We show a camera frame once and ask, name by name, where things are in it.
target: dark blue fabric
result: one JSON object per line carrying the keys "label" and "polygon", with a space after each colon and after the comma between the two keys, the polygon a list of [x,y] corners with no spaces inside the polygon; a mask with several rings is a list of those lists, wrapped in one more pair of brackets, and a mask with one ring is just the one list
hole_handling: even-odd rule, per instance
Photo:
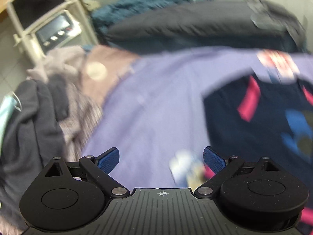
{"label": "dark blue fabric", "polygon": [[126,49],[139,55],[177,51],[203,46],[228,46],[232,48],[264,48],[288,53],[302,52],[291,36],[216,36],[216,37],[147,37],[109,42],[114,48]]}
{"label": "dark blue fabric", "polygon": [[115,4],[106,5],[96,10],[92,13],[91,18],[94,26],[104,35],[109,26],[125,18],[157,8],[195,1],[199,0],[119,0]]}
{"label": "dark blue fabric", "polygon": [[[254,78],[261,96],[250,122],[243,120],[237,111],[246,94],[249,76],[225,85],[204,99],[211,146],[222,155],[238,155],[246,161],[256,162],[268,156],[313,191],[313,106],[302,90],[304,86],[313,93],[313,86],[302,80],[281,85]],[[307,206],[313,207],[312,194]]]}

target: metal screw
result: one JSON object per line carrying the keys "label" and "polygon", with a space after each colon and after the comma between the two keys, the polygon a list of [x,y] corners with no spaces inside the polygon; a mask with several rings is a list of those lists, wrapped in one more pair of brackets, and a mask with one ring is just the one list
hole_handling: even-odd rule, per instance
{"label": "metal screw", "polygon": [[117,187],[112,190],[112,194],[115,195],[123,195],[125,193],[127,193],[127,190],[123,187]]}
{"label": "metal screw", "polygon": [[210,187],[200,187],[198,189],[198,193],[202,195],[209,195],[213,192],[212,188]]}

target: gray garment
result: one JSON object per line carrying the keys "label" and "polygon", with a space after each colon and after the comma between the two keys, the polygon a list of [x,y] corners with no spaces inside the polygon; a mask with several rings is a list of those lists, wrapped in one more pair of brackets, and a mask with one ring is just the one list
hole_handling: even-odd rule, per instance
{"label": "gray garment", "polygon": [[[258,20],[266,27],[256,27],[255,15],[262,16]],[[303,45],[303,27],[283,7],[266,0],[214,0],[148,11],[111,26],[106,36],[114,42],[151,36],[284,36],[287,31]]]}
{"label": "gray garment", "polygon": [[56,119],[65,113],[55,112],[55,107],[58,111],[62,110],[60,107],[68,109],[62,85],[65,82],[56,76],[48,85],[24,81],[15,91],[22,112],[13,113],[4,136],[0,158],[0,215],[21,230],[26,229],[19,211],[21,196],[51,158],[62,155],[65,145]]}

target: printed graphic on shirt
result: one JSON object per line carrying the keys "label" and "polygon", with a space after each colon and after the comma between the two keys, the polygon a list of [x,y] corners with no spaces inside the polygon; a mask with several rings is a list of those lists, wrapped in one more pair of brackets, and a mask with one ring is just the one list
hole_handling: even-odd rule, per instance
{"label": "printed graphic on shirt", "polygon": [[282,132],[283,143],[308,163],[312,162],[313,154],[313,112],[287,110],[286,119],[293,136]]}
{"label": "printed graphic on shirt", "polygon": [[260,62],[269,68],[276,68],[281,76],[293,79],[300,71],[288,53],[276,50],[263,50],[257,54]]}

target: gray ribbed plate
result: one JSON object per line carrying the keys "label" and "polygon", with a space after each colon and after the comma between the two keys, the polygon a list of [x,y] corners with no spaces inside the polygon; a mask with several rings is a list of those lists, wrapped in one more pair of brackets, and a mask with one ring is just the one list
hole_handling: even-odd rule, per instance
{"label": "gray ribbed plate", "polygon": [[[114,199],[97,220],[75,231],[24,235],[261,235],[226,219],[214,201],[195,198],[189,189],[137,189],[126,199]],[[300,235],[295,229],[271,235]]]}

